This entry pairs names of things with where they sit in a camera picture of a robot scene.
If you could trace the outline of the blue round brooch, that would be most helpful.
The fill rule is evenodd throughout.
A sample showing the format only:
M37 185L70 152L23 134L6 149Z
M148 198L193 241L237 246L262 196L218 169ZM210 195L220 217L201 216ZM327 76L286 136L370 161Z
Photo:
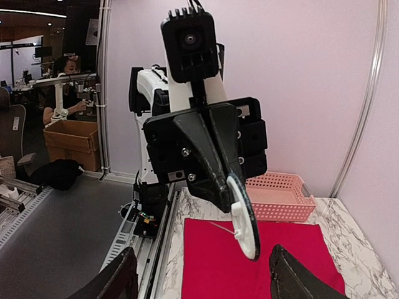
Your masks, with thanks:
M231 220L234 229L234 238L237 240L243 254L252 261L260 256L261 242L250 198L241 180L231 173L226 184L232 195Z

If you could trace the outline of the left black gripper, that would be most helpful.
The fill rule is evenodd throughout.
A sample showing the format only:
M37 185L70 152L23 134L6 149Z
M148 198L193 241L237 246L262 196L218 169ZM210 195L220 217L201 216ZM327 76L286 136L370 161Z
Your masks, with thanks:
M230 174L244 184L267 170L266 122L253 97L153 116L143 132L158 182L187 180L191 195L223 213L231 212Z

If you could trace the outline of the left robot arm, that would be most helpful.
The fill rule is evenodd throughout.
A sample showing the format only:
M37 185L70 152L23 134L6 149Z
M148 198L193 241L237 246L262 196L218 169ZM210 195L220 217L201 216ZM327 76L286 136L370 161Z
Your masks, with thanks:
M259 100L239 98L171 112L164 67L132 67L129 108L140 129L143 174L186 181L189 192L231 211L230 174L243 183L267 170L266 123Z

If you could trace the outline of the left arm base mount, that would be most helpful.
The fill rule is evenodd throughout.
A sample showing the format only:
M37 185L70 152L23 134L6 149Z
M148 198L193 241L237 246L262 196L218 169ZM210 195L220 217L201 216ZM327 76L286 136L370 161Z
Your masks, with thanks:
M133 201L124 205L120 215L127 221L136 223L134 234L155 239L160 228L165 206L168 204L169 187L164 184L135 183Z

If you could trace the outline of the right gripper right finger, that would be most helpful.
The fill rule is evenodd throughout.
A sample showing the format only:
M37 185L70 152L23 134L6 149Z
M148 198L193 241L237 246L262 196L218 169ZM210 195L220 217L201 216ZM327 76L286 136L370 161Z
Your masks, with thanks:
M271 297L291 298L344 298L345 295L334 290L304 265L302 265L283 246L273 247L269 257L271 276Z

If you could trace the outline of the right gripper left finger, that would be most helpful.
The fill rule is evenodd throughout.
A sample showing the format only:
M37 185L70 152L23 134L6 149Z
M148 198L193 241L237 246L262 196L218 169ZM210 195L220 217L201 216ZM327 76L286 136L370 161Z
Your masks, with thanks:
M73 298L138 298L137 258L132 247L124 248Z

